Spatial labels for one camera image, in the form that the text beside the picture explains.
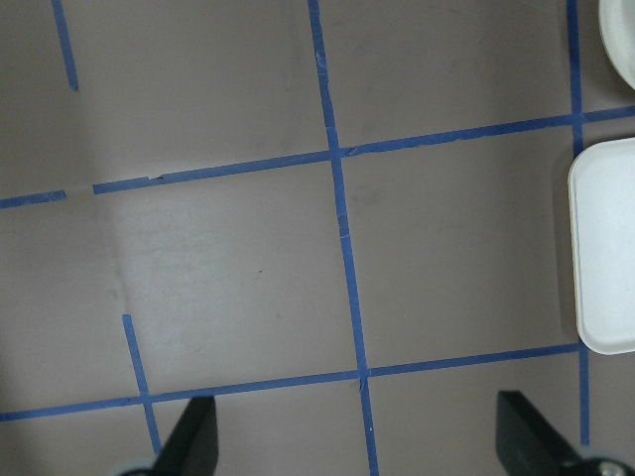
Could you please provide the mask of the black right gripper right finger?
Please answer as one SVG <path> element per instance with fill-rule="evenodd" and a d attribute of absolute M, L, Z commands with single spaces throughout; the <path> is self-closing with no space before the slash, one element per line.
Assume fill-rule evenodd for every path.
<path fill-rule="evenodd" d="M 519 391 L 496 401 L 496 454 L 507 475 L 585 475 L 584 459 Z"/>

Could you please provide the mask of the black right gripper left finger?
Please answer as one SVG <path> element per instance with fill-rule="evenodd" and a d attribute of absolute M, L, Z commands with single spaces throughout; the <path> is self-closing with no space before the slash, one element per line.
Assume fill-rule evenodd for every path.
<path fill-rule="evenodd" d="M 158 475 L 213 475 L 219 459 L 214 396 L 189 401 L 151 471 Z"/>

